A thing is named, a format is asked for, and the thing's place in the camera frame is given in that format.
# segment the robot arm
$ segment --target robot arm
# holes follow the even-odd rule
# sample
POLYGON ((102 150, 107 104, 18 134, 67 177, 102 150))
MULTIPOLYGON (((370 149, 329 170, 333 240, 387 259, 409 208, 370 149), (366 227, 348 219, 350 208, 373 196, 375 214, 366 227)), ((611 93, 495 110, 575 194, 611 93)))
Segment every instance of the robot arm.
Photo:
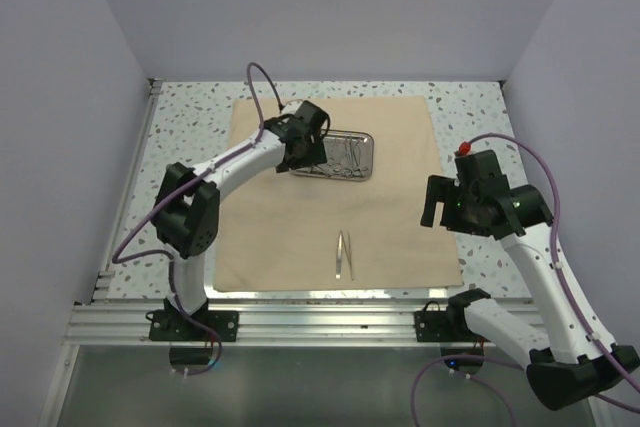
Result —
POLYGON ((551 410, 608 390, 622 376, 582 327, 555 270, 561 268, 594 335, 625 370, 640 366, 635 349, 617 345, 595 315, 560 249, 560 262, 552 261, 553 219, 537 189, 511 189, 491 150, 458 156, 456 168, 458 179, 429 178, 421 225, 433 226, 436 204, 442 202, 440 225, 498 240, 524 278, 547 333, 512 316, 480 289, 460 294, 463 301, 456 299, 459 296, 450 299, 450 322, 459 331, 491 340, 516 360, 538 399, 551 410))
MULTIPOLYGON (((285 108, 279 117, 265 121, 262 133, 254 132, 230 152, 193 167, 176 163, 167 168, 156 205, 207 169, 211 171, 193 190, 176 197, 151 221, 158 239, 175 258, 175 293, 188 314, 207 302, 204 255, 218 234, 220 203, 264 170, 275 168, 277 172, 286 172, 326 162, 322 139, 326 134, 323 126, 329 121, 322 109, 303 102, 297 109, 285 108)), ((177 308, 173 295, 168 300, 177 308)))

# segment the glass panel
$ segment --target glass panel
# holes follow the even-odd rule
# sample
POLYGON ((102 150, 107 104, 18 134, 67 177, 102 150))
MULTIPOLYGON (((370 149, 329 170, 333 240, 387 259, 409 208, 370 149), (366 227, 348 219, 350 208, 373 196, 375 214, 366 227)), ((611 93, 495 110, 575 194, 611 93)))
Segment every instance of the glass panel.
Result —
MULTIPOLYGON (((212 372, 171 374, 164 347, 81 349, 62 426, 403 426, 409 392, 437 349, 226 346, 212 372)), ((499 352, 488 352, 505 358, 499 352)), ((518 425, 594 426, 586 402, 546 410, 520 371, 485 365, 480 374, 513 405, 518 425)), ((434 367, 417 392, 423 426, 508 426, 492 392, 434 367)))

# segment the tweezers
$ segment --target tweezers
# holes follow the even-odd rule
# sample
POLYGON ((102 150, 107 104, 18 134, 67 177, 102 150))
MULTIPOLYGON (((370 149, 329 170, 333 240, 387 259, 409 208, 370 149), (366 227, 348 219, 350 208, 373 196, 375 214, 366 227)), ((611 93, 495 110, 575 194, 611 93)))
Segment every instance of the tweezers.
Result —
POLYGON ((340 231, 340 235, 338 236, 338 251, 336 252, 336 280, 340 280, 340 277, 342 276, 343 250, 347 257, 347 262, 349 263, 349 274, 351 276, 351 280, 353 280, 353 264, 351 263, 351 236, 349 235, 349 231, 347 231, 346 242, 342 231, 340 231))

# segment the metal tray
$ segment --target metal tray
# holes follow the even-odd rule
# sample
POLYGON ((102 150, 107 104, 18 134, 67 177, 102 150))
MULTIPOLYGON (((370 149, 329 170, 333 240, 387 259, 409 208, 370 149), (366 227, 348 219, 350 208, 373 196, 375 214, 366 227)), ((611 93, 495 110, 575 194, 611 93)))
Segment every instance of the metal tray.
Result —
POLYGON ((291 170, 293 175, 363 182, 373 174, 373 137, 363 132, 330 130, 325 136, 327 163, 291 170))

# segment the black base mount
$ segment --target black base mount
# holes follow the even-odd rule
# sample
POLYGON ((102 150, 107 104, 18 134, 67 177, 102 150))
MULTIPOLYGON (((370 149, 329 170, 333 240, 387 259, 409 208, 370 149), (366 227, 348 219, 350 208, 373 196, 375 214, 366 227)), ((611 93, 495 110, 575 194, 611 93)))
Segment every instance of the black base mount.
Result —
MULTIPOLYGON (((187 321, 180 312, 164 299, 164 308, 147 312, 151 322, 149 340, 154 342, 208 342, 210 336, 201 328, 187 321)), ((213 329, 222 342, 235 342, 238 334, 239 314, 235 310, 209 310, 207 304, 191 315, 191 318, 213 329)))
POLYGON ((416 340, 418 342, 475 342, 478 335, 467 327, 464 309, 472 302, 488 299, 491 296, 482 289, 460 292, 449 298, 446 310, 440 310, 435 300, 426 303, 422 310, 413 313, 416 340), (438 310, 430 310, 430 305, 438 310))

